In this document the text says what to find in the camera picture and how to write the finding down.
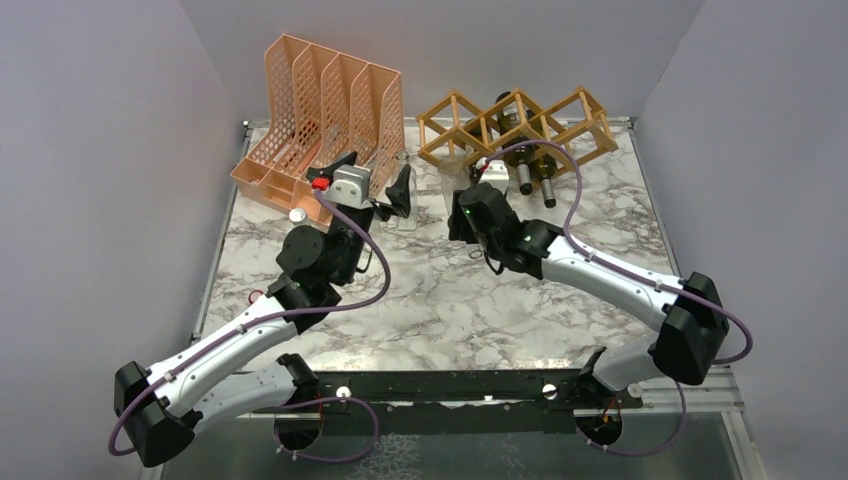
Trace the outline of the clear square glass bottle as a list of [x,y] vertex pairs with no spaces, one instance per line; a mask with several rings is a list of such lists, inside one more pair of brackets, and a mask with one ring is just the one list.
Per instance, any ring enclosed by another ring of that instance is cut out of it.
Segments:
[[397,219],[396,228],[399,231],[412,232],[418,227],[417,173],[407,150],[397,153],[396,160],[399,162],[399,170],[394,186],[399,191],[401,206],[407,209],[406,216]]

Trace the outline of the wooden wine rack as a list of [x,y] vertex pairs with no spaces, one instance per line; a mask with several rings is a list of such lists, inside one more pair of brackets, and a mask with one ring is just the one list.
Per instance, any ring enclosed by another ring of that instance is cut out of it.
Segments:
[[592,149],[575,157],[580,166],[618,149],[606,109],[582,85],[547,107],[520,88],[508,91],[488,107],[480,107],[452,89],[415,120],[417,155],[433,166],[442,162],[437,155],[441,148],[462,155],[470,165],[519,139],[550,141],[572,155],[578,141],[587,141]]

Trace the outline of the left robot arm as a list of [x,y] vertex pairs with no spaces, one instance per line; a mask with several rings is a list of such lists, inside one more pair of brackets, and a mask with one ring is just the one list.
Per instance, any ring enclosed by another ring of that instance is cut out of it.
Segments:
[[371,172],[354,152],[307,171],[309,186],[332,220],[322,231],[294,227],[276,257],[282,273],[244,312],[185,350],[143,366],[131,361],[115,374],[110,433],[113,456],[137,454],[147,468],[182,453],[210,425],[254,410],[317,404],[317,378],[302,358],[285,354],[252,374],[241,368],[291,340],[329,314],[379,301],[391,284],[383,251],[369,234],[374,219],[411,212],[409,164],[386,187],[386,202],[368,192]]

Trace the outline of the green wine bottle silver foil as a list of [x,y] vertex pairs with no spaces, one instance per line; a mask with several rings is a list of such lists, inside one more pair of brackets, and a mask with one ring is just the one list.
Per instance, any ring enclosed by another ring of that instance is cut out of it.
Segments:
[[[517,102],[511,102],[503,107],[500,113],[496,114],[497,131],[503,136],[517,127],[521,123],[519,114],[519,105]],[[506,164],[515,170],[519,191],[522,195],[529,196],[533,192],[533,184],[529,162],[533,159],[534,148],[532,146],[524,146],[516,148],[511,153],[503,156]]]

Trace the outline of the green wine bottle dark neck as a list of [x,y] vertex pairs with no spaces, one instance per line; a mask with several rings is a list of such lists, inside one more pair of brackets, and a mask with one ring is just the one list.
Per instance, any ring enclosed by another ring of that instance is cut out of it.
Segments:
[[[470,126],[469,134],[479,141],[483,141],[483,137],[491,137],[493,129],[491,127],[481,127],[478,122],[467,122],[466,126]],[[485,169],[488,167],[489,160],[486,156],[481,156],[472,166],[468,167],[468,177],[473,185],[480,182]]]

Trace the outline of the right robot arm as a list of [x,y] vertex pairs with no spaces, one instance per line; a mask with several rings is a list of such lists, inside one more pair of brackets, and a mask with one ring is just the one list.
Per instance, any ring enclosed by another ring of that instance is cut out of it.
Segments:
[[694,272],[681,279],[591,251],[543,220],[522,220],[506,196],[487,183],[452,194],[449,238],[479,244],[504,269],[589,293],[634,316],[651,334],[597,349],[573,392],[600,407],[629,385],[668,377],[704,382],[729,332],[714,281]]

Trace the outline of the clear glass bottle front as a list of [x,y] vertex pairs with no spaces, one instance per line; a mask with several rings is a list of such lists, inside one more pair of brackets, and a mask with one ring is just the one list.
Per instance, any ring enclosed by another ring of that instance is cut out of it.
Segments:
[[437,170],[446,213],[450,216],[453,210],[454,192],[470,186],[468,167],[465,165],[464,157],[447,155],[441,159]]

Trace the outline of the clear round bottle silver cap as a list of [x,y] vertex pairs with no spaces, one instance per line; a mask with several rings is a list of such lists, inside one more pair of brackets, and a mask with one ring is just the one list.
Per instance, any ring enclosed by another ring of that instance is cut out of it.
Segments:
[[294,226],[308,225],[310,217],[303,208],[293,208],[288,213],[288,219]]

